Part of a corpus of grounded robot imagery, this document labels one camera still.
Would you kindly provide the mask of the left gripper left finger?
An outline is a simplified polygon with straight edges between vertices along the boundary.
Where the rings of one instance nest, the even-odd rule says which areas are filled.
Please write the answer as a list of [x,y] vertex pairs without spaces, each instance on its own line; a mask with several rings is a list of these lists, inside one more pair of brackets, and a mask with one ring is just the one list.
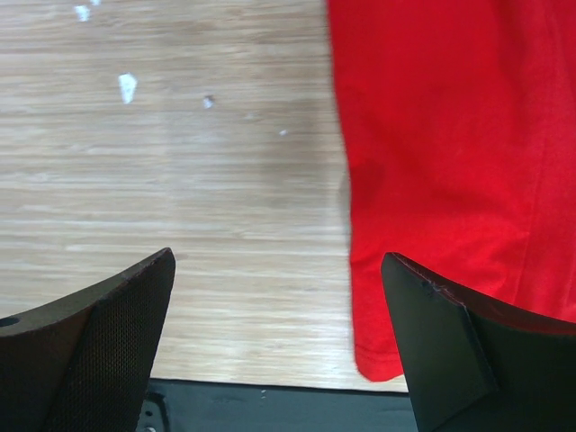
[[1,320],[3,431],[134,431],[174,285],[169,248]]

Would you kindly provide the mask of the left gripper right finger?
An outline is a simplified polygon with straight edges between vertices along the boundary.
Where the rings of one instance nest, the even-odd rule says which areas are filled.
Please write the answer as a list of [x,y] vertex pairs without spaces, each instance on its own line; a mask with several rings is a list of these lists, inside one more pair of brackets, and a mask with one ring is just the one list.
[[383,289],[420,431],[573,431],[575,326],[397,253]]

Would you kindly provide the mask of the red t-shirt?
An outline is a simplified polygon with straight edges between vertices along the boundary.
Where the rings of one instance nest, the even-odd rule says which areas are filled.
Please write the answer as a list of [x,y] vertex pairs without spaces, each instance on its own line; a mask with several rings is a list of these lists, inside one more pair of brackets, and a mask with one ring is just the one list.
[[402,373],[381,264],[575,318],[575,4],[330,1],[355,363]]

